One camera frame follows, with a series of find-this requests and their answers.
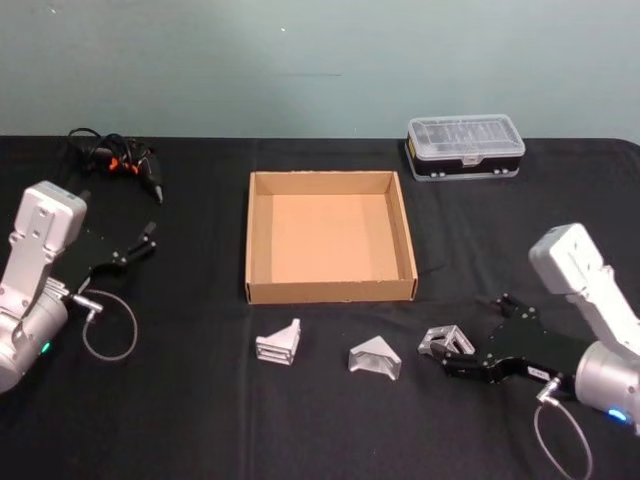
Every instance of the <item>label sticker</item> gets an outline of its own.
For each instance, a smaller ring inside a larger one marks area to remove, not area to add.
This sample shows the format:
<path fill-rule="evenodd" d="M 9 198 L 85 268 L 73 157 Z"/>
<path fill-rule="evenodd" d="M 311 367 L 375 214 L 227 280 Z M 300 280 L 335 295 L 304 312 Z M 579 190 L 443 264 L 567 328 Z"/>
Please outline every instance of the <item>label sticker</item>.
<path fill-rule="evenodd" d="M 532 377 L 539 378 L 540 380 L 544 380 L 545 382 L 548 382 L 549 380 L 551 380 L 551 375 L 549 375 L 544 370 L 539 370 L 533 367 L 527 367 L 527 372 L 529 372 L 529 375 L 531 375 Z"/>

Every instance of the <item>black tablecloth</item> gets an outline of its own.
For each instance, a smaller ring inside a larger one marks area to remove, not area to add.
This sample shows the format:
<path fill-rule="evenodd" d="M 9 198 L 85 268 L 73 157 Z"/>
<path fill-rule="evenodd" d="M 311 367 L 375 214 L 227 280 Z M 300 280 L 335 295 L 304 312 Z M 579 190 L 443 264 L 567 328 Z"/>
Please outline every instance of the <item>black tablecloth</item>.
<path fill-rule="evenodd" d="M 476 298 L 504 291 L 539 307 L 548 328 L 592 340 L 527 259 L 547 229 L 569 222 L 586 225 L 640 311 L 638 146 L 528 140 L 514 179 L 432 185 L 412 179 L 395 140 L 152 142 L 166 179 L 162 207 L 131 179 L 68 183 L 92 191 L 87 224 L 118 241 L 150 219 L 158 224 L 156 256 L 109 284 L 139 317 L 138 347 L 123 363 L 101 363 L 82 345 L 82 318 L 72 317 L 0 397 L 3 478 L 561 478 L 533 434 L 540 384 L 447 378 L 416 347 L 429 327 L 448 324 L 480 344 L 501 319 Z M 0 139 L 1 235 L 22 190 L 56 170 L 59 146 Z M 420 275 L 413 303 L 247 305 L 249 173 L 309 169 L 400 172 Z M 0 248 L 4 260 L 8 242 Z M 292 317 L 303 331 L 294 365 L 257 361 L 255 336 Z M 95 341 L 117 348 L 100 329 Z M 347 371 L 349 348 L 376 335 L 402 358 L 396 382 Z M 594 478 L 638 478 L 631 431 L 586 407 L 569 409 L 591 442 Z M 584 456 L 568 422 L 552 411 L 542 424 L 553 451 L 580 473 Z"/>

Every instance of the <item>transparent lid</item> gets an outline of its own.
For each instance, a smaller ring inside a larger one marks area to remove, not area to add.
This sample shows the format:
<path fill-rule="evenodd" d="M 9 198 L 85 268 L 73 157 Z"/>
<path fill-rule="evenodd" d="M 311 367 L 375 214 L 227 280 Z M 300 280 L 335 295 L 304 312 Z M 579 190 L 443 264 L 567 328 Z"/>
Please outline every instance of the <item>transparent lid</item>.
<path fill-rule="evenodd" d="M 409 135 L 421 160 L 524 155 L 522 138 L 506 115 L 414 118 Z"/>

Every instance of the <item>blue indicator light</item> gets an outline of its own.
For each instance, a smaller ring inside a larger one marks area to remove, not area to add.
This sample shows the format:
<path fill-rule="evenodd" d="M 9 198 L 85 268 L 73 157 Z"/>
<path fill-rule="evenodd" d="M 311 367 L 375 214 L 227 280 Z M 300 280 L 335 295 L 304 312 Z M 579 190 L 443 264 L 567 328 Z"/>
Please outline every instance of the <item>blue indicator light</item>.
<path fill-rule="evenodd" d="M 616 420 L 620 420 L 621 422 L 626 423 L 627 421 L 627 416 L 624 413 L 622 413 L 620 410 L 616 410 L 615 408 L 610 408 L 607 414 L 610 417 L 615 418 Z"/>

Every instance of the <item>green wall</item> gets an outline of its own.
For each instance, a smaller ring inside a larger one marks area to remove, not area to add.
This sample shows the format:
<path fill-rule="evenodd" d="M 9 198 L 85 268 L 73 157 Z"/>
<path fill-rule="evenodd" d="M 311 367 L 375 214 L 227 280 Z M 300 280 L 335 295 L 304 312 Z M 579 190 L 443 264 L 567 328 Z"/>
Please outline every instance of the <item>green wall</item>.
<path fill-rule="evenodd" d="M 640 141 L 640 4 L 3 0 L 0 133 L 401 137 L 507 113 Z"/>

